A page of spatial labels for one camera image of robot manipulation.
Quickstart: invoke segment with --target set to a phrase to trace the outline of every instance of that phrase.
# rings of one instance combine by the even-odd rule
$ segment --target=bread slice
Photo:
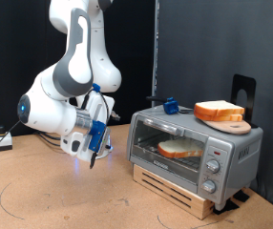
[[[203,150],[191,139],[177,139],[160,142],[157,150],[169,158],[182,158],[188,156],[202,156]]]
[[[209,116],[243,115],[244,108],[220,100],[196,103],[194,112],[200,115]]]
[[[231,114],[227,116],[210,116],[194,112],[194,116],[204,121],[242,121],[241,114]]]

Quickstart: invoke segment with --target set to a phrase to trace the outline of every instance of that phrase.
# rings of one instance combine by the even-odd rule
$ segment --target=black backdrop
[[[66,35],[49,20],[51,0],[0,0],[0,124],[10,128],[17,120],[17,103],[35,77],[58,61],[65,52]],[[150,107],[155,0],[115,0],[106,10],[107,52],[122,74],[114,110],[120,122],[130,123],[134,112]],[[13,135],[31,134],[19,125]]]
[[[263,129],[257,182],[273,203],[273,1],[160,0],[157,95],[230,101],[234,74],[257,81],[252,122]]]

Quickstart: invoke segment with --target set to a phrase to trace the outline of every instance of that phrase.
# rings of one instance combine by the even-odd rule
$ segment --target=toaster oven
[[[169,158],[158,152],[158,144],[187,139],[198,145],[201,156]],[[245,135],[215,130],[192,114],[171,114],[162,106],[133,115],[127,158],[160,177],[168,179],[221,210],[225,202],[256,177],[263,138],[261,128]]]

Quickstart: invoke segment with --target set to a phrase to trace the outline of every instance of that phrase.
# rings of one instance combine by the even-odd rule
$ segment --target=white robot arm
[[[100,92],[115,92],[121,83],[104,41],[102,10],[111,4],[112,0],[51,1],[52,24],[68,34],[66,53],[35,78],[18,104],[25,125],[60,134],[61,148],[87,161],[98,149],[101,156],[108,154],[105,126],[115,102]],[[93,83],[99,86],[92,89]],[[80,109],[87,93],[86,107]],[[70,97],[76,97],[78,107],[69,103]]]

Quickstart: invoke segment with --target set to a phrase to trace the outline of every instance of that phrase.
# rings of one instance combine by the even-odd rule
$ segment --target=brown tabletop
[[[89,163],[37,135],[0,152],[0,228],[273,228],[273,205],[251,190],[240,208],[199,220],[133,181],[129,125],[111,127],[114,150]]]

